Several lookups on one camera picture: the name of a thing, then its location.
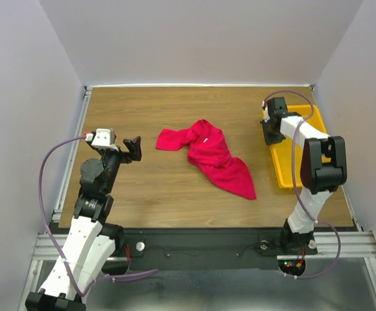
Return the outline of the red t shirt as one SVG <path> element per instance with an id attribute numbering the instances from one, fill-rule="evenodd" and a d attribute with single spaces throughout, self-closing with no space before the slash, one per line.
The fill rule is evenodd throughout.
<path id="1" fill-rule="evenodd" d="M 158 150 L 178 151 L 183 147 L 189 149 L 187 161 L 196 166 L 212 184 L 247 200 L 257 198 L 246 163 L 232 156 L 221 129 L 200 119 L 182 130 L 165 128 L 158 136 Z"/>

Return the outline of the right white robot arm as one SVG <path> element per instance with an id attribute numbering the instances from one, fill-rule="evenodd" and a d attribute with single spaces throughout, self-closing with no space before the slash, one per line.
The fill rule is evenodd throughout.
<path id="1" fill-rule="evenodd" d="M 323 205 L 347 180 L 346 144 L 307 122 L 309 117 L 289 111 L 283 97 L 266 98 L 261 121 L 268 146 L 292 140 L 290 173 L 297 204 L 285 220 L 273 248 L 283 254 L 308 247 Z"/>

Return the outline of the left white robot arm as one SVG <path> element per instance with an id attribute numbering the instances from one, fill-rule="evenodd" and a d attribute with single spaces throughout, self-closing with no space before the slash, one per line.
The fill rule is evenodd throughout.
<path id="1" fill-rule="evenodd" d="M 80 166 L 80 189 L 70 230 L 62 246 L 48 234 L 59 256 L 40 289 L 28 294 L 27 310 L 85 310 L 84 300 L 106 259 L 124 250 L 122 227 L 106 219 L 119 167 L 142 158 L 141 138 L 125 139 L 125 152 L 115 145 L 116 136 L 108 130 L 88 132 L 82 138 L 100 156 Z"/>

